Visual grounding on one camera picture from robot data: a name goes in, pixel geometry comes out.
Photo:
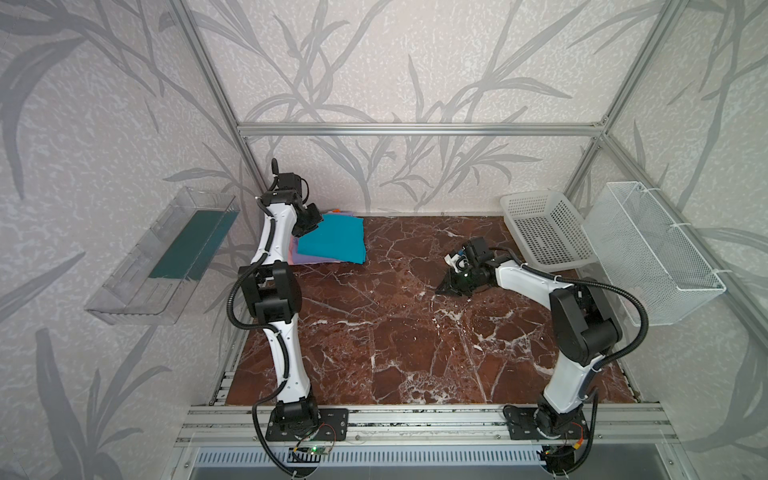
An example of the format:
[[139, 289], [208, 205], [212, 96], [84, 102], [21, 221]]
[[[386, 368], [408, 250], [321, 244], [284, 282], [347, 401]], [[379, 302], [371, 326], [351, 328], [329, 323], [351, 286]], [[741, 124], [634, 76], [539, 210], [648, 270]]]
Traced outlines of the teal printed t-shirt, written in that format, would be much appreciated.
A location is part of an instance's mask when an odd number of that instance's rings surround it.
[[362, 218], [335, 213], [325, 214], [316, 230], [299, 237], [298, 252], [363, 264], [366, 261]]

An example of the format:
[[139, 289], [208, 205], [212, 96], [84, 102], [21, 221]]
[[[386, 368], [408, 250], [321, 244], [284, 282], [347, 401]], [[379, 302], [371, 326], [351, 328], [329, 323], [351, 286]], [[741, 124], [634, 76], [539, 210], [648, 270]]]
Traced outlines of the white plastic laundry basket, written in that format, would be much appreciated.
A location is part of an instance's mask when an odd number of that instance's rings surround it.
[[502, 196], [499, 203], [505, 225], [533, 268], [560, 272], [597, 261], [583, 217], [562, 193], [515, 193]]

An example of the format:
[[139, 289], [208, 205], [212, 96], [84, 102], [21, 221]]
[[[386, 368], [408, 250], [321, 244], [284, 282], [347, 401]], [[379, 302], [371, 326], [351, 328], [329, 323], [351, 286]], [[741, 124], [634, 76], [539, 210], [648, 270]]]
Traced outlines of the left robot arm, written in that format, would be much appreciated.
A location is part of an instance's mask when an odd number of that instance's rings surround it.
[[307, 182], [295, 173], [280, 173], [272, 163], [273, 181], [257, 199], [263, 213], [258, 248], [250, 264], [238, 270], [227, 300], [230, 322], [243, 330], [262, 330], [278, 378], [275, 427], [301, 434], [319, 427], [320, 412], [305, 371], [298, 338], [302, 294], [288, 262], [291, 240], [315, 230], [322, 221], [308, 204]]

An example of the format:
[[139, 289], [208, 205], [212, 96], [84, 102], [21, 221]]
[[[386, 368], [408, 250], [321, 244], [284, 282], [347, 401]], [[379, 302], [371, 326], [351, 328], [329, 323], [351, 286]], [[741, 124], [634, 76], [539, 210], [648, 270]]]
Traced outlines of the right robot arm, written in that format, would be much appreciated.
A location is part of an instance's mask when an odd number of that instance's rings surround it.
[[436, 289], [445, 296], [466, 296], [484, 286], [523, 295], [550, 311], [558, 358], [554, 373], [537, 407], [507, 407], [510, 425], [536, 429], [544, 438], [559, 438], [581, 417], [587, 387], [610, 351], [622, 339], [622, 329], [606, 294], [627, 292], [592, 279], [566, 279], [520, 261], [510, 249], [490, 247], [475, 237], [444, 257], [448, 271]]

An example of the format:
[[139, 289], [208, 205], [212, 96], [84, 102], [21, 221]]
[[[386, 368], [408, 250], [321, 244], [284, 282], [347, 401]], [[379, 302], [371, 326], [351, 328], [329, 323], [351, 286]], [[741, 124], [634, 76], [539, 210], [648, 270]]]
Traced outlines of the folded pink t-shirt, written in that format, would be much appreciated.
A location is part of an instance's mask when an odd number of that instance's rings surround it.
[[298, 239], [296, 237], [292, 237], [290, 239], [288, 255], [287, 255], [287, 262], [290, 265], [298, 265], [299, 264], [299, 259], [298, 259]]

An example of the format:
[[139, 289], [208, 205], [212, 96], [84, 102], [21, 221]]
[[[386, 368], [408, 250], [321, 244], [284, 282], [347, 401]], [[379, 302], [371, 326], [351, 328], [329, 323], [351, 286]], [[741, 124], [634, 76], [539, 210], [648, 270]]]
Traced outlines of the folded purple t-shirt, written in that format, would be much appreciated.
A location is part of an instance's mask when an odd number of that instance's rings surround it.
[[305, 255], [305, 254], [301, 254], [299, 252], [298, 252], [298, 259], [299, 259], [299, 264], [298, 265], [316, 265], [316, 264], [340, 263], [339, 259], [329, 258], [329, 257], [322, 257], [322, 256]]

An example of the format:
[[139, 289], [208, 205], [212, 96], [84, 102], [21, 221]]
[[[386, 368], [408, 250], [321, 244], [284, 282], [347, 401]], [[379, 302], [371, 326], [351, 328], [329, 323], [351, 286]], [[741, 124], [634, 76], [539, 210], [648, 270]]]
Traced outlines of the green circuit board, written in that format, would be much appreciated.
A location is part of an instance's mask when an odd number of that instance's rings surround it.
[[299, 461], [306, 461], [309, 457], [327, 456], [334, 449], [334, 444], [329, 445], [309, 445], [309, 446], [295, 446], [291, 453], [294, 457], [297, 457]]

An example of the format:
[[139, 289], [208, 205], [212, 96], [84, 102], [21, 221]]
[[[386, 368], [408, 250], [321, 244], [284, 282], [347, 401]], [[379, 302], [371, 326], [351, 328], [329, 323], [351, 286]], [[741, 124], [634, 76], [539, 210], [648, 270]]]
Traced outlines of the aluminium frame crossbar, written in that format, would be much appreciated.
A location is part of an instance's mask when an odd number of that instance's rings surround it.
[[589, 123], [242, 123], [242, 137], [263, 136], [598, 136]]

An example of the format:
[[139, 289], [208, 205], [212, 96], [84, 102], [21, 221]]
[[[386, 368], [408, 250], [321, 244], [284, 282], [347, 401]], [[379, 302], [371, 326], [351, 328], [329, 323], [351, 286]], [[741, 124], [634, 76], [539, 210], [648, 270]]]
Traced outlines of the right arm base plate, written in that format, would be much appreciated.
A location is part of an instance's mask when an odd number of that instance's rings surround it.
[[588, 429], [582, 407], [558, 413], [546, 405], [505, 405], [502, 414], [511, 440], [584, 440]]

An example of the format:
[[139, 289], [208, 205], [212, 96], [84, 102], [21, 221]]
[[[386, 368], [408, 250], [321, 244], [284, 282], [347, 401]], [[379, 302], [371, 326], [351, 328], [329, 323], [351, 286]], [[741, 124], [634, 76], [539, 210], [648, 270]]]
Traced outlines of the clear plastic wall bin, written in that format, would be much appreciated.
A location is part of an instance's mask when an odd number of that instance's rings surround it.
[[181, 188], [85, 311], [112, 326], [175, 324], [239, 212], [233, 194]]

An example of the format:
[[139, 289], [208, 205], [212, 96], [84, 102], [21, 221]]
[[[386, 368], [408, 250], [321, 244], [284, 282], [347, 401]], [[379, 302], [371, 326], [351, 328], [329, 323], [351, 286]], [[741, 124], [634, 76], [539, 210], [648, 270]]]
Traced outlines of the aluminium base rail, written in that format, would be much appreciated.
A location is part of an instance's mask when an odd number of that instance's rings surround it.
[[[395, 445], [501, 445], [511, 443], [500, 404], [359, 405], [342, 426], [323, 426], [322, 444], [336, 447]], [[659, 404], [601, 404], [594, 444], [678, 444]], [[192, 407], [174, 445], [257, 446], [249, 407]]]

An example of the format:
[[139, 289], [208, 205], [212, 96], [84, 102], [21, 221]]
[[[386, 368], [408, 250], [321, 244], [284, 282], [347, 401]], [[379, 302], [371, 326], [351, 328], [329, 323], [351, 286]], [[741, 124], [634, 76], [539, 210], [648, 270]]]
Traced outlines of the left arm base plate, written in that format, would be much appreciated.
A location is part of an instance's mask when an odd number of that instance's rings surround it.
[[275, 408], [269, 418], [265, 438], [268, 441], [298, 441], [307, 435], [312, 440], [345, 440], [350, 411], [346, 408], [320, 408], [317, 414], [287, 419]]

